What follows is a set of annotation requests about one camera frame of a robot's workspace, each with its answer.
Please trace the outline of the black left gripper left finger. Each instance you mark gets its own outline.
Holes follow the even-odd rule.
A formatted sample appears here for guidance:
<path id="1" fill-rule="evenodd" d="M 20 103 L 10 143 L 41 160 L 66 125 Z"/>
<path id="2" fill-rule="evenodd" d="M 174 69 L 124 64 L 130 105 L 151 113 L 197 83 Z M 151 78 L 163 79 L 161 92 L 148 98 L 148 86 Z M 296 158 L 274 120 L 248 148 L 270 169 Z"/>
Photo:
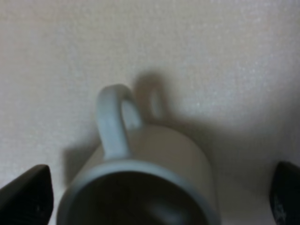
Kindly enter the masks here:
<path id="1" fill-rule="evenodd" d="M 36 165 L 0 189 L 2 225 L 47 225 L 53 212 L 50 167 Z"/>

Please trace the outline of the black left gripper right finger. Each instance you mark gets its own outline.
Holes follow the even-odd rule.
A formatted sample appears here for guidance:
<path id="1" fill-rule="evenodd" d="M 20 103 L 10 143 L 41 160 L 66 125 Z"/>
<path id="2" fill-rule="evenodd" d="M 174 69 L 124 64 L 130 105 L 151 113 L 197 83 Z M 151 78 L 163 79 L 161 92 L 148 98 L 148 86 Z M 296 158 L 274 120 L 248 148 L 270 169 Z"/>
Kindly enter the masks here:
<path id="1" fill-rule="evenodd" d="M 272 179 L 269 201 L 277 225 L 300 223 L 300 168 L 279 162 Z"/>

